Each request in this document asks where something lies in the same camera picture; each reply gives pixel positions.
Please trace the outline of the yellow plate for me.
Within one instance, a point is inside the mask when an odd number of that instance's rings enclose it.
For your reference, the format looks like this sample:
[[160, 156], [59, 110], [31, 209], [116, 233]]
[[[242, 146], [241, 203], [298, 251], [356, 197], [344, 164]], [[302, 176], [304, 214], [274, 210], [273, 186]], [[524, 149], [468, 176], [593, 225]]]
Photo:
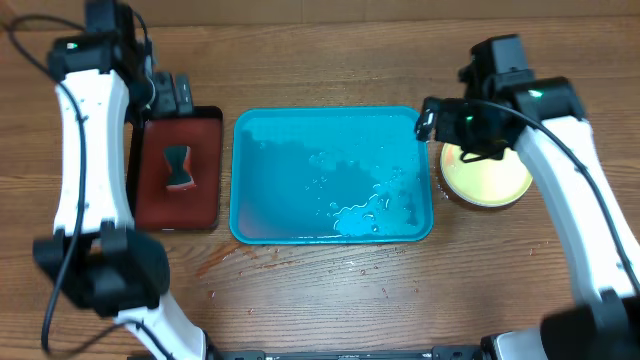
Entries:
[[501, 160], [464, 163], [459, 146], [445, 144], [440, 170], [447, 186], [468, 203], [487, 208], [507, 206], [521, 198], [532, 184], [532, 176], [510, 149]]

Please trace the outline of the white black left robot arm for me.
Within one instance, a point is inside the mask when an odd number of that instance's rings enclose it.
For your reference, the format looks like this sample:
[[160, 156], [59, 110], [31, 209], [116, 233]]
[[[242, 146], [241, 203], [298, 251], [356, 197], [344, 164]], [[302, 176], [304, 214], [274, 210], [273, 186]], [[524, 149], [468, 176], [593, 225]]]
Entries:
[[55, 41], [48, 67], [63, 126], [62, 183], [53, 236], [33, 245], [38, 266], [76, 307], [127, 328], [156, 359], [214, 359], [205, 331], [169, 291], [164, 247], [135, 229], [127, 196], [124, 125], [142, 125], [168, 78], [152, 75], [151, 46], [115, 32]]

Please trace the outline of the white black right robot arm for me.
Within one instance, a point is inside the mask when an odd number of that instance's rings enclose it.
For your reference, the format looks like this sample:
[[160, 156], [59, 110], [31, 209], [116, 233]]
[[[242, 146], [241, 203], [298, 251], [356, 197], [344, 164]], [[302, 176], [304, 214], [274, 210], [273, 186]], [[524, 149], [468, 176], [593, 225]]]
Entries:
[[531, 174], [561, 241], [576, 306], [536, 328], [485, 340], [491, 359], [636, 359], [639, 243], [601, 167], [593, 130], [564, 77], [503, 87], [492, 98], [425, 98], [420, 141], [477, 160], [510, 148]]

